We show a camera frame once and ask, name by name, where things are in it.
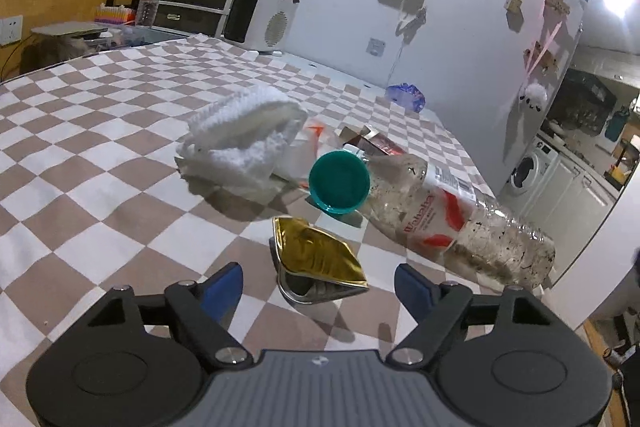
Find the white knit cloth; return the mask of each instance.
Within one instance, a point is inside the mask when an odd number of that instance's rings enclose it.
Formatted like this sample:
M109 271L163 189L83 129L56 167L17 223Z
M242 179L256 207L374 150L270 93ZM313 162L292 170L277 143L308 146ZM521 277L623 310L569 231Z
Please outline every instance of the white knit cloth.
M224 187L264 187L305 121L300 104L275 87L235 92L188 121L178 167Z

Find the washing machine door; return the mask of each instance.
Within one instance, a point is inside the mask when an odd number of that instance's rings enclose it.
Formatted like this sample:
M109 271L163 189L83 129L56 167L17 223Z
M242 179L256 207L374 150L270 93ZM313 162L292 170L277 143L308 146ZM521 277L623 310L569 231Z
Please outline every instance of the washing machine door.
M540 159L534 152L528 152L509 177L511 192L524 194L540 182Z

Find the metal screw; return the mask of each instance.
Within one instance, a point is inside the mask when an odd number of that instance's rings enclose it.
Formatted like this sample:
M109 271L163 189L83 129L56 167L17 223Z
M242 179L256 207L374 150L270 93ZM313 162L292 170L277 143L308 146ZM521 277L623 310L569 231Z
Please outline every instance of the metal screw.
M391 353L391 358L402 365L414 365L422 362L424 355L413 347L400 347Z
M219 362L230 365L244 362L248 356L249 354L242 347L223 347L216 352L216 359Z

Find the white cabinet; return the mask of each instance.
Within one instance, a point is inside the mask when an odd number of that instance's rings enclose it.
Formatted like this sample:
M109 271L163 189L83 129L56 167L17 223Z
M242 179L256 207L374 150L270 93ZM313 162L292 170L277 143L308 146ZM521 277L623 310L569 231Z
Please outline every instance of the white cabinet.
M556 169L552 172L549 181L540 192L538 199L524 216L528 221L540 227L546 232L546 224L550 214L559 204L565 192L569 190L582 171L575 163L566 158L562 158Z
M562 158L525 216L556 245L549 277L555 282L593 237L612 209L609 193L568 158Z

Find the speaker grille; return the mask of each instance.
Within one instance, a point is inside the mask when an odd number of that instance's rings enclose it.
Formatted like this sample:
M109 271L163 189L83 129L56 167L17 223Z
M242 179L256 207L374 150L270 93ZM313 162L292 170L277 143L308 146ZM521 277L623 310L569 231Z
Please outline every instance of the speaker grille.
M284 12L276 13L267 24L267 29L264 32L264 41L268 46L275 46L282 40L286 29L287 16Z

